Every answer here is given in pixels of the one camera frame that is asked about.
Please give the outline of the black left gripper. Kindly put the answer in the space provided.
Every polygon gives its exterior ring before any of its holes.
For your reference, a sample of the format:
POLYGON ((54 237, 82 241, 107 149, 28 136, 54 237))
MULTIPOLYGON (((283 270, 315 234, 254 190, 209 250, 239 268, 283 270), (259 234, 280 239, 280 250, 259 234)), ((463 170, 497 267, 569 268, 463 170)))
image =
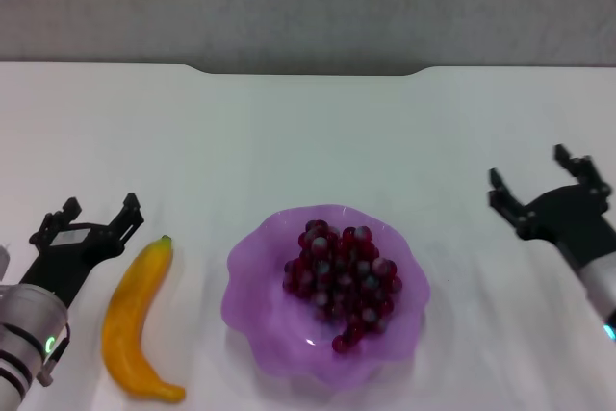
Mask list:
POLYGON ((43 288, 66 308, 78 295, 90 272, 105 260, 119 256, 144 223, 141 205, 128 193, 120 212, 109 225, 70 224, 82 212, 76 197, 63 208, 47 213, 29 242, 38 257, 20 279, 20 284, 43 288))

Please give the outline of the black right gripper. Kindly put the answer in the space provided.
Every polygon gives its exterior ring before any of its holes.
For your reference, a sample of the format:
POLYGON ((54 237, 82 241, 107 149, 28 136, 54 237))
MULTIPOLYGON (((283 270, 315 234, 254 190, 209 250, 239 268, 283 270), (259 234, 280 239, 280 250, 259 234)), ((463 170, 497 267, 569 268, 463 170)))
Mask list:
POLYGON ((563 144, 553 149, 554 160, 577 180, 538 196, 524 206, 491 168, 488 202, 525 240, 553 244, 574 270, 615 251, 615 229, 603 216, 609 209, 609 185, 589 155, 573 157, 563 144))

